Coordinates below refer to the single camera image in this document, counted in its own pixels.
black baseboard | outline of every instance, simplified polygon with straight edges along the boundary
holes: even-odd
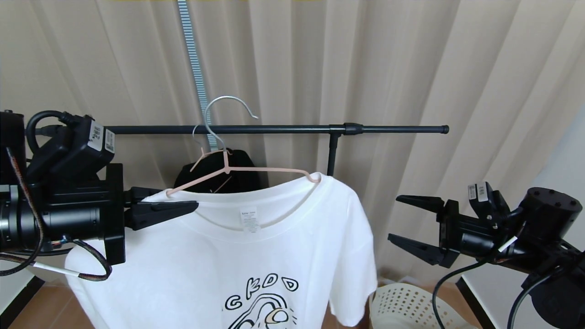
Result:
[[[495,329],[494,324],[491,322],[490,318],[487,316],[486,311],[483,309],[477,297],[472,293],[471,289],[469,289],[467,283],[463,278],[460,278],[457,283],[455,283],[459,291],[465,298],[465,301],[469,304],[469,307],[475,314],[477,321],[483,329]]]
[[[43,286],[44,281],[34,276],[0,315],[0,329],[8,329],[18,314]]]

brown tile floor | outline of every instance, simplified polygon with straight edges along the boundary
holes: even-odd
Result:
[[[479,323],[459,290],[453,284],[445,284],[439,298],[449,303],[463,318],[478,328]],[[366,329],[367,323],[359,329]],[[81,309],[71,290],[65,286],[43,286],[18,315],[9,329],[94,329]],[[322,329],[347,329],[337,323],[329,312],[325,315]]]

black metal rod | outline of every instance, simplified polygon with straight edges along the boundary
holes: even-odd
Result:
[[[107,126],[118,135],[183,135],[191,134],[194,126]],[[448,133],[448,126],[362,126],[352,133]],[[249,133],[340,133],[346,134],[345,125],[238,125],[211,126],[217,134]],[[200,125],[196,134],[207,134],[205,126]]]
[[[327,159],[327,176],[333,176],[335,170],[335,156],[337,155],[337,144],[341,137],[338,133],[329,135],[329,158]]]

white plastic basket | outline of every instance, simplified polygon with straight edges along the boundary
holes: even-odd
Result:
[[[406,283],[380,287],[370,297],[373,329],[439,329],[431,305],[432,295]],[[437,298],[441,320],[448,329],[477,329],[467,323],[447,303]]]

beige curtain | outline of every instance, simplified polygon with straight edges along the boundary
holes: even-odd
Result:
[[[436,280],[386,241],[436,244],[431,214],[397,194],[460,200],[488,180],[512,206],[585,102],[585,2],[189,1],[209,99],[255,124],[450,125],[448,135],[342,137],[335,177],[360,197],[381,272]],[[0,2],[1,107],[104,125],[201,122],[177,4]],[[252,124],[218,103],[217,124]],[[227,136],[257,165],[326,169],[327,136]],[[118,136],[126,186],[168,187],[191,136]],[[271,184],[288,180],[270,176]],[[470,262],[461,257],[458,265]]]

